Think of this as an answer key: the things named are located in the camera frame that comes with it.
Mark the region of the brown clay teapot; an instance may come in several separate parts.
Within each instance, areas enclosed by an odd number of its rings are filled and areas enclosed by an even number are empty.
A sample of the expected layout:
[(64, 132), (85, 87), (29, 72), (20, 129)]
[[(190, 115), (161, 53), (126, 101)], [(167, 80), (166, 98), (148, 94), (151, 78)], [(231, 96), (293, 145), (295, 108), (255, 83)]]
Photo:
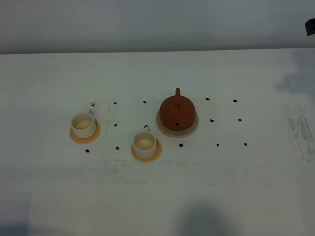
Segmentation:
[(191, 127), (196, 119), (195, 106), (191, 100), (181, 95), (179, 88), (176, 88), (175, 95), (162, 102), (159, 118), (168, 129), (185, 130)]

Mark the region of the beige round teapot saucer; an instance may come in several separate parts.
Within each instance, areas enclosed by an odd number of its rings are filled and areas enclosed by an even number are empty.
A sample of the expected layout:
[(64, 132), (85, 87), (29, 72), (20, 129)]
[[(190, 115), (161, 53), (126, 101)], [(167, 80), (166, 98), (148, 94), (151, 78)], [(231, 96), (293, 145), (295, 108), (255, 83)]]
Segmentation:
[(196, 111), (184, 113), (162, 113), (156, 115), (156, 124), (165, 135), (173, 138), (182, 138), (191, 135), (199, 125), (199, 116)]

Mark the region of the right orange coaster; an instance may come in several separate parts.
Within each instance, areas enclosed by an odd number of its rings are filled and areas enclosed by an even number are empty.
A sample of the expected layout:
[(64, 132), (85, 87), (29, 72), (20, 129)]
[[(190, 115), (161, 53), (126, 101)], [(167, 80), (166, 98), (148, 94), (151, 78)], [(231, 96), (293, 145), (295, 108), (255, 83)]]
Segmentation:
[(131, 154), (135, 160), (137, 160), (139, 162), (143, 162), (143, 163), (149, 163), (149, 162), (155, 161), (156, 159), (159, 158), (159, 156), (161, 155), (161, 152), (162, 152), (162, 145), (161, 145), (161, 142), (159, 141), (159, 139), (157, 139), (157, 151), (150, 158), (142, 158), (142, 157), (139, 157), (138, 155), (136, 155), (136, 153), (134, 152), (134, 149), (133, 149), (133, 145), (131, 145), (130, 149), (131, 149)]

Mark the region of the orange coaster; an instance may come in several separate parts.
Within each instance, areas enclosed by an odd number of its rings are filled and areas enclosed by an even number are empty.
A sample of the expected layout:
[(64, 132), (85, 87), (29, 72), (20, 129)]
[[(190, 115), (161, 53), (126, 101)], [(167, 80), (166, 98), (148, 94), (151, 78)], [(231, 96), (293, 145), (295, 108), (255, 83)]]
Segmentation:
[(87, 144), (90, 142), (93, 142), (100, 134), (101, 128), (100, 125), (98, 124), (98, 122), (96, 121), (96, 131), (95, 133), (88, 137), (88, 138), (79, 138), (72, 129), (69, 130), (69, 136), (71, 138), (72, 141), (74, 141), (75, 143), (79, 143), (79, 144)]
[(157, 151), (150, 158), (142, 158), (142, 157), (139, 157), (138, 155), (136, 155), (136, 153), (134, 152), (134, 149), (133, 149), (133, 145), (131, 145), (130, 149), (131, 149), (131, 154), (135, 160), (137, 160), (139, 162), (143, 162), (143, 163), (149, 163), (149, 162), (155, 161), (156, 159), (159, 158), (159, 156), (161, 155), (161, 152), (162, 152), (162, 145), (161, 145), (161, 142), (159, 141), (159, 139), (157, 139)]

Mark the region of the right white teacup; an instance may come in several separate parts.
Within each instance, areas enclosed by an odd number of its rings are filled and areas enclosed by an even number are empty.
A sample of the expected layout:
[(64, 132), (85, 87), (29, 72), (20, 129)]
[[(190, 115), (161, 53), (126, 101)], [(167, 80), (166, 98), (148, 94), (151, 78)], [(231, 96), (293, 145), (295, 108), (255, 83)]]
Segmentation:
[(132, 145), (136, 155), (142, 158), (150, 158), (157, 151), (157, 139), (148, 125), (144, 126), (144, 131), (136, 134)]

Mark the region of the white teacup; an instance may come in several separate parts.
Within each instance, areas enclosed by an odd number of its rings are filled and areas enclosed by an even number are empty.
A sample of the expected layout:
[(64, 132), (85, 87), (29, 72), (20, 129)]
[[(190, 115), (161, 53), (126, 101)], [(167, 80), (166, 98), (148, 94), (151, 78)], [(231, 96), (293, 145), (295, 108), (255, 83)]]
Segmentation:
[(89, 138), (96, 132), (96, 121), (92, 110), (76, 114), (71, 120), (71, 129), (81, 139)]
[(148, 125), (144, 126), (144, 131), (136, 134), (132, 145), (136, 155), (142, 158), (150, 158), (157, 151), (157, 139)]

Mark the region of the left white teacup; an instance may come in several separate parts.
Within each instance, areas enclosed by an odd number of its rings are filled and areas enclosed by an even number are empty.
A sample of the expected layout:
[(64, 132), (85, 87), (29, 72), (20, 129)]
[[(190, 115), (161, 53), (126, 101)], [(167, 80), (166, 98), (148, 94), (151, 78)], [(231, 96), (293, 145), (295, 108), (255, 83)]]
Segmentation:
[(71, 120), (71, 129), (81, 139), (89, 138), (96, 132), (96, 121), (92, 110), (76, 114)]

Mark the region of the left orange coaster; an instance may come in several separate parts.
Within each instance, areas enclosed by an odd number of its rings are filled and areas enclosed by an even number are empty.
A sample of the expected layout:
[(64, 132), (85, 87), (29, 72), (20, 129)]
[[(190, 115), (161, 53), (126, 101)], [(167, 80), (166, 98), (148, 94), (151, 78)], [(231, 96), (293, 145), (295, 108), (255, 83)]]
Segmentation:
[(79, 138), (72, 129), (69, 130), (69, 136), (71, 138), (72, 141), (74, 141), (75, 143), (79, 143), (79, 144), (87, 144), (90, 142), (93, 142), (100, 134), (101, 128), (100, 125), (98, 124), (98, 122), (96, 121), (96, 131), (95, 133), (88, 137), (88, 138)]

